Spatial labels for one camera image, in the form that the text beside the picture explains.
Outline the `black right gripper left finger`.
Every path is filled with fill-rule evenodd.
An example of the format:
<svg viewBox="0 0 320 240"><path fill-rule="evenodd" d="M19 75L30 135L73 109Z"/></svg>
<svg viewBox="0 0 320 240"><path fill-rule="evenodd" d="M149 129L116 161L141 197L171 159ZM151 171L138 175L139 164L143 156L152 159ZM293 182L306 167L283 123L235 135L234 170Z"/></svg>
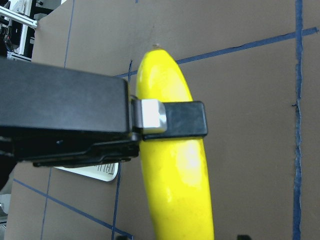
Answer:
<svg viewBox="0 0 320 240"><path fill-rule="evenodd" d="M129 238L127 236L125 236L125 235L118 235L116 237L116 240L129 240Z"/></svg>

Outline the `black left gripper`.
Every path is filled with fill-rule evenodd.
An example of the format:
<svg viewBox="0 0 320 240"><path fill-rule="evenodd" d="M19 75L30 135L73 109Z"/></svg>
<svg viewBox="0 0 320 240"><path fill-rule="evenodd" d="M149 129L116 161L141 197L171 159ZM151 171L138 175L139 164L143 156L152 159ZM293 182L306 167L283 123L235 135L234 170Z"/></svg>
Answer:
<svg viewBox="0 0 320 240"><path fill-rule="evenodd" d="M0 60L0 185L19 162L77 168L139 154L128 82L24 61Z"/></svg>

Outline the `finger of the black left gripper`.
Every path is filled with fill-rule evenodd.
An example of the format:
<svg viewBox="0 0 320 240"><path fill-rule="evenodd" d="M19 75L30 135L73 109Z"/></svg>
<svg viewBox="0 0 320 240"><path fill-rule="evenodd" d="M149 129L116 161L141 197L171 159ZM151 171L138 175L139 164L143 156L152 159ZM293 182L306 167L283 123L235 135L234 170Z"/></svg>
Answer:
<svg viewBox="0 0 320 240"><path fill-rule="evenodd" d="M201 139L208 134L205 106L201 101L161 102L132 95L130 106L135 141Z"/></svg>

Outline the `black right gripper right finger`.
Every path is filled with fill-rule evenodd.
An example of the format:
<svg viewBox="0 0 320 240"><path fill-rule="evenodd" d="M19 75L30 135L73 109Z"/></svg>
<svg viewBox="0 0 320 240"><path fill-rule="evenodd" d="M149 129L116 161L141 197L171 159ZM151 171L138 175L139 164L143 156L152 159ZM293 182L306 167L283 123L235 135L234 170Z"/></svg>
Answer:
<svg viewBox="0 0 320 240"><path fill-rule="evenodd" d="M249 235L245 235L245 234L237 235L237 240L249 240Z"/></svg>

